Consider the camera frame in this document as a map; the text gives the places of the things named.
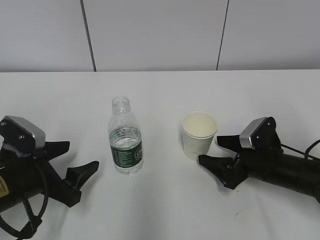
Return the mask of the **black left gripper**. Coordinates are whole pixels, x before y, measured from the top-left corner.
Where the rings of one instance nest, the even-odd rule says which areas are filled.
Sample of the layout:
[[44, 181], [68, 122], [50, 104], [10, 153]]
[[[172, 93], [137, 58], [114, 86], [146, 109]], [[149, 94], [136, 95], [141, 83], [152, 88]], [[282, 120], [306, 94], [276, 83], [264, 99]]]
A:
[[71, 208], [80, 202], [80, 189], [98, 171], [100, 163], [92, 161], [82, 166], [68, 166], [65, 169], [65, 177], [61, 178], [51, 161], [61, 158], [60, 163], [63, 164], [74, 160], [75, 155], [67, 154], [69, 149], [69, 141], [45, 142], [44, 152], [36, 152], [34, 158], [44, 173], [48, 196]]

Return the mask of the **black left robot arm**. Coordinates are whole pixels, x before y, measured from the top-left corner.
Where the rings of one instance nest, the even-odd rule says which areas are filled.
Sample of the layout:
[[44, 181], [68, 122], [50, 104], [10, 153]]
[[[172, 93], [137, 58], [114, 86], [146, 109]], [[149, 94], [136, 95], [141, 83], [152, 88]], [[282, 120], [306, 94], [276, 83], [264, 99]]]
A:
[[3, 212], [20, 204], [23, 197], [47, 194], [49, 198], [69, 208], [81, 200], [81, 188], [98, 171], [99, 162], [69, 167], [61, 178], [50, 160], [69, 151], [69, 141], [46, 142], [34, 154], [21, 155], [5, 144], [0, 150], [0, 210]]

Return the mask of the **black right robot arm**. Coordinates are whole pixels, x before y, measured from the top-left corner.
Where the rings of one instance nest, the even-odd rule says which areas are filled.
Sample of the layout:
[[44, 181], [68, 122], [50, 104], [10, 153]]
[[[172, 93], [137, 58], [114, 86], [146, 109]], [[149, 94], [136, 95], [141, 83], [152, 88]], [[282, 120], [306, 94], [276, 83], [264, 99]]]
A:
[[307, 157], [285, 154], [279, 137], [267, 149], [243, 148], [239, 135], [218, 136], [220, 147], [236, 152], [232, 157], [199, 155], [198, 163], [234, 190], [248, 178], [320, 199], [320, 163]]

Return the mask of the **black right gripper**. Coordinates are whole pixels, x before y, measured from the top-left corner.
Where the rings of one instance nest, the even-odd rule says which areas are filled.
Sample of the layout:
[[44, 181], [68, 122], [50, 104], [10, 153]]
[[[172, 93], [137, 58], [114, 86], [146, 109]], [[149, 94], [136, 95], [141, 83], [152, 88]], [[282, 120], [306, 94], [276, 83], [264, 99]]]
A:
[[221, 148], [238, 153], [232, 157], [213, 157], [199, 155], [198, 163], [218, 178], [224, 187], [234, 190], [248, 178], [244, 160], [239, 154], [242, 151], [239, 135], [219, 135], [216, 137], [217, 145]]

